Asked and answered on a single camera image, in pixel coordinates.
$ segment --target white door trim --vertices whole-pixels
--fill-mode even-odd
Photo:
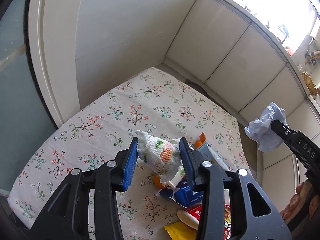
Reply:
[[[45,103],[60,127],[80,111],[76,84],[76,24],[81,0],[30,0],[28,36]]]

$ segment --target silver screw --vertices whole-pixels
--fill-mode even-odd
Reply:
[[[245,169],[239,169],[239,174],[241,176],[247,176],[248,175],[248,172],[245,170]]]
[[[117,165],[117,163],[115,162],[115,161],[108,161],[107,162],[107,166],[108,167],[114,167],[114,166],[116,166]]]
[[[78,175],[80,173],[80,170],[78,168],[75,168],[71,171],[72,175]]]
[[[204,166],[204,167],[211,167],[212,166],[212,163],[211,162],[209,162],[209,161],[204,161],[204,162],[202,162],[202,166]]]

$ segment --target yellow wrapper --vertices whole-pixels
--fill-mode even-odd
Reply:
[[[164,226],[172,240],[195,240],[197,230],[188,227],[185,223],[178,221]]]

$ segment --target crumpled tissue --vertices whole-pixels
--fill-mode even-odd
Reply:
[[[283,140],[271,130],[271,122],[277,119],[288,126],[284,109],[271,102],[259,119],[256,117],[256,120],[244,128],[247,136],[259,144],[258,149],[262,152],[274,150],[283,143]]]
[[[139,158],[160,176],[161,183],[173,179],[182,166],[179,140],[175,139],[174,142],[178,141],[178,144],[174,144],[143,131],[137,130],[136,134]]]

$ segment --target floral tablecloth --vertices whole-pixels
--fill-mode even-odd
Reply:
[[[237,120],[173,76],[150,68],[98,98],[50,136],[16,179],[10,207],[31,228],[71,169],[96,169],[113,159],[130,145],[135,130],[163,139],[184,136],[190,143],[204,132],[234,171],[249,171]],[[163,226],[178,220],[180,208],[157,194],[151,174],[138,159],[132,185],[117,193],[124,238],[170,239]],[[94,191],[89,204],[89,236],[94,239]]]

